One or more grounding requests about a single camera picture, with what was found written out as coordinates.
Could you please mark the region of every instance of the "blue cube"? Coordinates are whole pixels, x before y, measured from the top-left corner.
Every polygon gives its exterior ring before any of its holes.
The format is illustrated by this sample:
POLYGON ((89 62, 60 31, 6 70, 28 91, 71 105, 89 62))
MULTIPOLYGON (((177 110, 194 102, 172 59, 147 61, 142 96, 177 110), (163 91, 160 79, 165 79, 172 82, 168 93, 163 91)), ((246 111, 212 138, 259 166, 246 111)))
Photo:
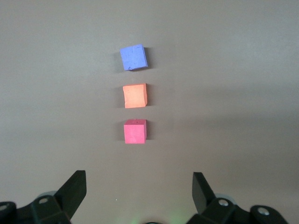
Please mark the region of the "blue cube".
POLYGON ((148 67, 144 47, 142 44, 121 49, 121 58, 124 70, 134 70, 148 67))

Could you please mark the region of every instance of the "foam cube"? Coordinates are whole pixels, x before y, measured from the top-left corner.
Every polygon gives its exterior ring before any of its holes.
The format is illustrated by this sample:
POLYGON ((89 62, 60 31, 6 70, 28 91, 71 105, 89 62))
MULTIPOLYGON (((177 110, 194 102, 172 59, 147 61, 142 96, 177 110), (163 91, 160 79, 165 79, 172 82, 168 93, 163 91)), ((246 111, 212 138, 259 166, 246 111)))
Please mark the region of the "foam cube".
POLYGON ((124 70, 134 70, 148 67, 144 47, 142 44, 121 49, 124 70))
POLYGON ((145 144, 146 140, 146 120, 132 119, 124 124, 126 144, 145 144))
POLYGON ((125 96, 125 108, 145 107, 148 103, 146 83, 125 85, 122 89, 125 96))

